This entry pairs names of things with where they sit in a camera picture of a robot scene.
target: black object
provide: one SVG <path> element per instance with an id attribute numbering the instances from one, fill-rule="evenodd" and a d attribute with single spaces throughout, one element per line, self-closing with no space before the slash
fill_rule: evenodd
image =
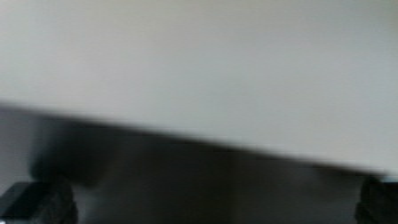
<path id="1" fill-rule="evenodd" d="M 398 183 L 368 178 L 356 210 L 357 224 L 398 224 Z"/>
<path id="2" fill-rule="evenodd" d="M 16 183 L 0 197 L 0 224 L 77 224 L 77 220 L 68 182 Z"/>

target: white surface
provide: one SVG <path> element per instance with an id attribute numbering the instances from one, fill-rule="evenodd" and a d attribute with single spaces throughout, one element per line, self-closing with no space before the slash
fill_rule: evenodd
<path id="1" fill-rule="evenodd" d="M 398 2 L 0 0 L 0 99 L 398 171 Z"/>

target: white wall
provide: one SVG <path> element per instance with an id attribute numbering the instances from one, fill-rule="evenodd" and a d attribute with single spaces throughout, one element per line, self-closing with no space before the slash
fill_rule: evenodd
<path id="1" fill-rule="evenodd" d="M 0 1 L 0 99 L 398 171 L 396 1 Z"/>

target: dark floor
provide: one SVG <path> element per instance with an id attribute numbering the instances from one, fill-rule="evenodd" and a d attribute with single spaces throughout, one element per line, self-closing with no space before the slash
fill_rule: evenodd
<path id="1" fill-rule="evenodd" d="M 14 110 L 0 121 L 0 190 L 68 176 L 84 224 L 356 223 L 356 172 Z"/>

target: dark surface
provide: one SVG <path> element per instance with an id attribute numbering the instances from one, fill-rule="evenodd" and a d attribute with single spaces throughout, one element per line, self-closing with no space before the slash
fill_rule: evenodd
<path id="1" fill-rule="evenodd" d="M 75 213 L 73 193 L 66 181 L 16 183 L 0 197 L 0 220 L 9 224 L 62 224 L 66 220 L 68 224 L 77 224 Z"/>
<path id="2" fill-rule="evenodd" d="M 84 224 L 352 224 L 363 174 L 0 110 L 0 189 L 68 176 Z"/>

